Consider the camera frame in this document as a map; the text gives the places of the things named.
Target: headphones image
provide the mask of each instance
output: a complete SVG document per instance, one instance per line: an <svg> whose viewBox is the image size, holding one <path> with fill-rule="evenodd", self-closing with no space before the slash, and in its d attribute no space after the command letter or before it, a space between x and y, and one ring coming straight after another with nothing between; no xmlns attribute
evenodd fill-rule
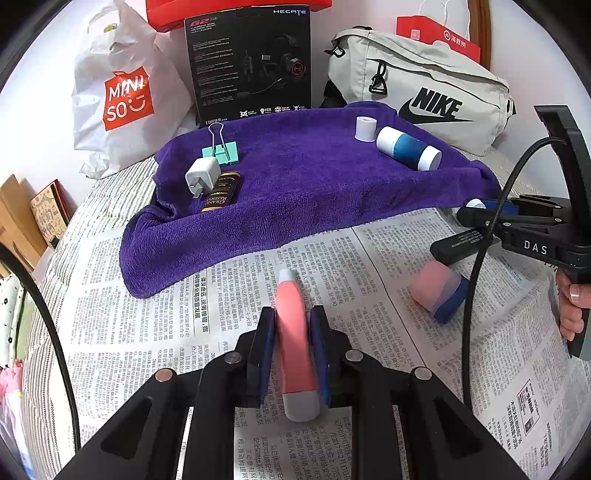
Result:
<svg viewBox="0 0 591 480"><path fill-rule="evenodd" d="M261 55L259 78L267 86L256 92L238 92L236 98L242 100L272 87L283 88L287 83L301 80L306 73L306 65L297 57L297 50L298 42L293 36L284 33L274 37ZM254 79L254 65L248 50L242 59L242 72L248 82Z"/></svg>

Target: nike swoosh logo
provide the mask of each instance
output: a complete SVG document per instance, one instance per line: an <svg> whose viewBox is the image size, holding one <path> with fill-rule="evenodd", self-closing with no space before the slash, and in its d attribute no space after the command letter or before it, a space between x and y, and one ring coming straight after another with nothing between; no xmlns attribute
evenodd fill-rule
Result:
<svg viewBox="0 0 591 480"><path fill-rule="evenodd" d="M464 120L462 118L454 118L454 117L445 117L445 116L432 116L432 115L417 115L416 113L411 112L410 110L410 102L413 99L411 98L408 102L406 102L400 110L398 111L398 116L400 118L404 118L408 120L412 124L438 124L441 122L451 123L451 122L473 122L474 120Z"/></svg>

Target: fingernail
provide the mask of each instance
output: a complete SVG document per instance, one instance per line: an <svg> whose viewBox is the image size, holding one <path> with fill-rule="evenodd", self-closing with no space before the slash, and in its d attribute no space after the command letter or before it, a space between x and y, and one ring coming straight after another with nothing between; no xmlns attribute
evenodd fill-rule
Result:
<svg viewBox="0 0 591 480"><path fill-rule="evenodd" d="M570 290L569 290L570 299L571 300L574 300L574 301L578 301L580 290L581 289L580 289L580 287L578 285L575 285L575 284L571 285L570 286Z"/></svg>

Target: screw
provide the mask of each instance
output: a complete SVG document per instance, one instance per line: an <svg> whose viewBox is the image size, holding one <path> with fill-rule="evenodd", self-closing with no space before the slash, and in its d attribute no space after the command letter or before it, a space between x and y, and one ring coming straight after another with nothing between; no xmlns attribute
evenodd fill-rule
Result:
<svg viewBox="0 0 591 480"><path fill-rule="evenodd" d="M427 367L418 367L414 369L414 376L419 380L431 380L433 373Z"/></svg>
<svg viewBox="0 0 591 480"><path fill-rule="evenodd" d="M239 352L228 352L224 355L224 361L227 364L237 364L240 360L242 360L242 355Z"/></svg>
<svg viewBox="0 0 591 480"><path fill-rule="evenodd" d="M173 377L173 371L169 368L161 368L154 376L159 382L167 382Z"/></svg>
<svg viewBox="0 0 591 480"><path fill-rule="evenodd" d="M345 358L349 362L360 362L361 359L363 358L363 353L361 353L359 350L349 350L345 354Z"/></svg>

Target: towel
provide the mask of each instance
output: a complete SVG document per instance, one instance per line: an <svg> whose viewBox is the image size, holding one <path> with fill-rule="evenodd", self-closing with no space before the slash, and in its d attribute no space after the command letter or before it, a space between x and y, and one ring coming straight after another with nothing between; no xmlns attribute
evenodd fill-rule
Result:
<svg viewBox="0 0 591 480"><path fill-rule="evenodd" d="M378 131L394 127L438 148L439 169L413 171L374 142L356 140L357 116L375 118ZM194 199L185 182L201 149L212 144L206 128L173 138L157 153L155 198L129 221L119 252L133 296L152 296L228 258L314 233L500 194L485 165L384 103L271 113L224 125L224 140L237 143L240 163L222 171L242 176L232 205L201 212L206 196Z"/></svg>

